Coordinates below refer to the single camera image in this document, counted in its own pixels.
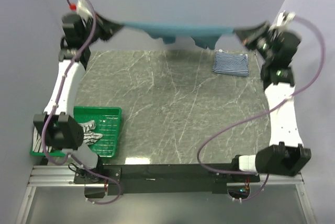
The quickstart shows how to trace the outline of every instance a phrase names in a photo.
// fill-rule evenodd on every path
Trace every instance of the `green basket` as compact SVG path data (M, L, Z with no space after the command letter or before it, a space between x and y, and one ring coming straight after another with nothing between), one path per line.
M116 152L117 139L121 124L121 108L118 107L81 107L75 106L73 109L74 119L78 123L85 123L94 120L96 128L93 132L101 133L103 137L90 149L101 157L112 158ZM42 152L33 152L31 155L44 156ZM51 151L51 156L62 157L64 153L60 151Z

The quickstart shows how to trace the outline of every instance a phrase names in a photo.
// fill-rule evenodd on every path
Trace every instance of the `table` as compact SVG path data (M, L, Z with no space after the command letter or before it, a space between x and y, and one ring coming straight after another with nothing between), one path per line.
M213 51L92 52L76 105L122 109L118 154L105 163L196 163L205 139L268 108L256 57L248 57L249 77L237 77L211 70ZM223 133L201 158L230 162L269 141L264 117Z

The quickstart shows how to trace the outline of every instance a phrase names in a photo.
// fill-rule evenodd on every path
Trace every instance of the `blue cloth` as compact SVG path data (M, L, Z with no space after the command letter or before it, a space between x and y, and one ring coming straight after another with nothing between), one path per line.
M229 54L224 51L216 51L213 69L215 73L235 76L248 76L247 54Z
M216 42L222 35L231 35L234 32L234 28L224 26L211 27L133 22L125 22L123 24L132 29L143 30L153 39L162 38L165 44L175 43L176 37L191 37L198 47L211 50L215 48Z

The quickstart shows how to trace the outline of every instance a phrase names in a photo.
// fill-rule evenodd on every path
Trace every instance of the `striped cloth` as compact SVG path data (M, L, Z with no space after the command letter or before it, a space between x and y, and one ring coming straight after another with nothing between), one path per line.
M216 51L212 70L219 74L248 76L248 55Z

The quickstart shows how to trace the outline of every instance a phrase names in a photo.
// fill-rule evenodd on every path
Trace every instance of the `purple cable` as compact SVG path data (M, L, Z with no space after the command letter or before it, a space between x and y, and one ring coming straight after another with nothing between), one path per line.
M307 28L309 28L316 36L317 40L319 41L320 43L320 46L321 46L321 61L320 61L320 65L319 65L319 69L317 71L317 73L315 74L314 78L307 84L305 85L304 87L300 88L299 90L295 91L292 93L292 97L303 92L304 90L306 90L307 88L309 88L314 82L315 80L319 77L320 73L321 73L321 70L323 68L323 65L325 63L325 55L326 55L326 45L325 45L325 40L323 38L323 35L321 33L321 31L318 29L317 26L315 26L312 22L302 18L302 17L299 17L299 16L295 16L294 17L294 21L306 26ZM247 118L247 119L244 119L244 120L241 120L235 124L232 124L228 127L226 127L225 129L221 130L220 132L214 134L213 136L209 137L209 139L207 139L199 148L198 152L197 152L197 160L199 162L199 164L211 171L211 172L214 172L214 173L221 173L221 174L241 174L241 175L251 175L251 174L255 174L255 173L252 173L252 172L242 172L242 171L228 171L228 170L219 170L219 169L214 169L206 164L204 164L201 160L200 160L200 152L201 150L205 147L205 145L207 145L212 139L216 138L217 136L219 136L220 134L224 133L225 131L228 131L229 129L235 127L235 126L238 126L238 125L241 125L243 123L246 123L246 122L249 122L249 121L252 121L254 119L257 119L257 118L260 118L260 117L263 117L265 115L268 115L270 114L271 112L277 110L279 107L281 107L282 105L284 105L286 102L288 101L288 99L284 99L283 101L281 101L277 106L275 106L274 108L270 109L270 110L267 110L263 113L260 113L258 115L255 115L255 116L252 116L250 118ZM267 175L266 177L266 180L264 181L263 185L260 187L260 189L255 193L253 194L252 196L248 197L247 199L244 199L244 200L248 200L248 199L251 199L253 197L255 197L257 194L259 194L259 192L264 188L264 186L266 185L266 182L267 182L267 179L269 178L269 175Z
M57 162L57 161L55 161L55 160L52 158L52 156L49 154L49 152L47 151L47 147L46 147L46 131L47 131L47 127L48 127L48 125L49 125L49 123L50 123L50 120L51 120L52 116L55 114L55 111L56 111L56 109L57 109L58 102L59 102L59 100L60 100L60 97L61 97L61 94L62 94L62 91L63 91L63 88L64 88L64 83L65 83L66 76L67 76L67 74L68 74L70 68L71 68L72 65L74 64L75 60L77 60L78 58L80 58L80 56L81 56L81 54L83 53L83 51L85 50L85 48L88 47L88 45L90 44L90 42L91 42L91 40L92 40L92 38L93 38L93 36L94 36L95 29L96 29L96 16L95 16L95 11L94 11L93 5L92 5L92 3L90 2L90 0L85 0L85 1L86 1L87 4L89 5L89 7L90 7L90 9L91 9L91 12L92 12L92 16L93 16L92 29L91 29L90 35L88 36L88 38L86 39L86 41L84 42L84 44L79 48L79 50L77 50L76 54L75 54L74 57L71 59L71 62L70 62L70 64L69 64L69 66L65 69L65 72L64 72L64 75L63 75L63 77L62 77L61 84L60 84L60 86L59 86L59 90L58 90L58 93L57 93L57 96L56 96L56 99L55 99L55 102L54 102L55 105L52 107L51 113L50 113L50 115L48 116L48 118L47 118L47 120L46 120L46 122L45 122L45 124L44 124L44 127L43 127L43 129L42 129L41 143L42 143L43 153L45 154L46 158L47 158L50 162L52 162L52 163L54 163L54 164L56 164L56 165L63 165L63 164L65 164L65 162L68 160L69 155L71 155L72 159L73 159L74 161L76 161L80 166L82 166L83 168L85 168L85 170L88 171L90 174L92 174L92 175L94 175L94 176L97 176L97 177L100 177L100 178L103 178L103 179L105 179L105 180L108 180L108 181L110 181L110 182L112 182L112 183L115 183L115 184L118 186L118 188L119 188L119 192L118 192L118 195L117 195L114 199L112 199L112 200L110 200L110 201L107 201L107 202L95 202L95 201L93 201L93 200L91 200L91 199L88 200L88 201L90 201L90 202L92 202L92 203L94 203L94 204L97 204L97 205L105 205L105 204L109 204L109 203L112 203L112 202L116 201L116 200L120 197L120 195L121 195L121 186L120 186L120 184L119 184L116 180L92 172L87 166L85 166L80 160L78 160L78 159L74 156L74 154L67 153L67 154L65 155L65 158L64 158L63 161L61 161L61 162Z

